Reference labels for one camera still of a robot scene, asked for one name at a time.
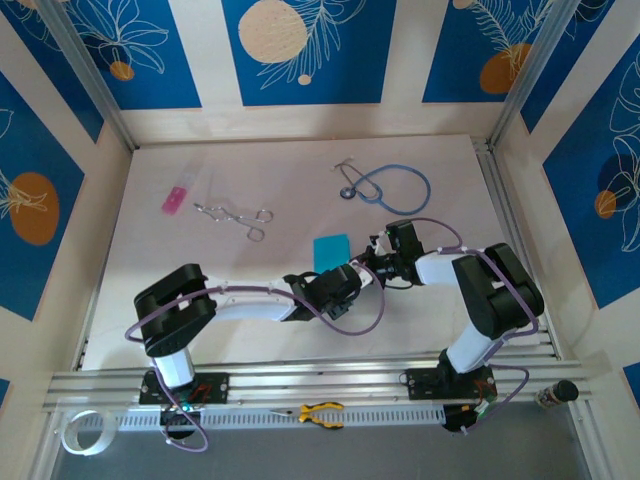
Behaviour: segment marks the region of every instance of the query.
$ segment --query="stethoscope chest piece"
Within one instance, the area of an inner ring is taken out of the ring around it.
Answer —
[[[340,190],[340,196],[347,200],[351,200],[353,197],[355,197],[356,193],[357,192],[354,187],[344,187],[343,189]]]

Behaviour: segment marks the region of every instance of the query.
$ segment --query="gray floor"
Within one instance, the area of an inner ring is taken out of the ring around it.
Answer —
[[[209,432],[205,454],[160,433],[118,434],[104,453],[62,451],[56,479],[582,479],[589,478],[568,409],[510,405],[469,436],[441,427]]]

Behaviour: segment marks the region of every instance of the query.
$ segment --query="black cap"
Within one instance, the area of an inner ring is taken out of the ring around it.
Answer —
[[[579,395],[578,387],[570,380],[560,380],[553,389],[553,393],[561,402],[571,402]]]

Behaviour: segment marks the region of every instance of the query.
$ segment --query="beige circle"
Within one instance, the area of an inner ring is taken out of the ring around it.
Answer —
[[[298,83],[300,85],[309,85],[311,83],[311,77],[309,75],[300,75],[298,77]]]
[[[463,10],[465,8],[470,7],[472,4],[475,3],[475,1],[476,0],[453,0],[453,6],[458,10]]]
[[[254,3],[240,19],[238,33],[246,52],[262,63],[291,60],[307,44],[302,17],[282,0]]]

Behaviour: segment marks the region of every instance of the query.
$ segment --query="cable clip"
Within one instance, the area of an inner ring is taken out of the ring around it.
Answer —
[[[489,407],[489,402],[487,402],[486,399],[482,399],[482,402],[480,402],[480,405],[474,408],[474,410],[478,415],[482,415],[484,411],[487,409],[487,407]]]

